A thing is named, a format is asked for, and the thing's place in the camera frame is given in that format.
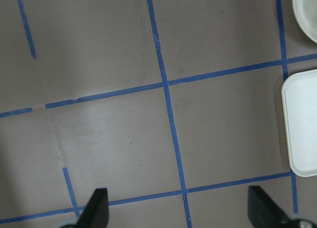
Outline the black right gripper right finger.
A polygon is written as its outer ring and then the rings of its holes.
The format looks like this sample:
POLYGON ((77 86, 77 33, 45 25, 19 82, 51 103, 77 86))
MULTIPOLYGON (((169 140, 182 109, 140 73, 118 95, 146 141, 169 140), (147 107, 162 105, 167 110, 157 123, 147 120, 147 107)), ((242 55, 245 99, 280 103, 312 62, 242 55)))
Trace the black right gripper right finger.
POLYGON ((248 187, 248 218, 254 228, 299 227, 299 221, 290 218, 258 185, 248 187))

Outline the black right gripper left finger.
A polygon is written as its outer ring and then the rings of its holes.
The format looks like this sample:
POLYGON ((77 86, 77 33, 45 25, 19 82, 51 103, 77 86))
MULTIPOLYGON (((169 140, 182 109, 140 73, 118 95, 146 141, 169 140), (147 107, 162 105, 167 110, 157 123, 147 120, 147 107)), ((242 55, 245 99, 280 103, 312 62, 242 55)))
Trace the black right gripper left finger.
POLYGON ((97 188, 76 222, 77 228, 106 228, 109 222, 107 188, 97 188))

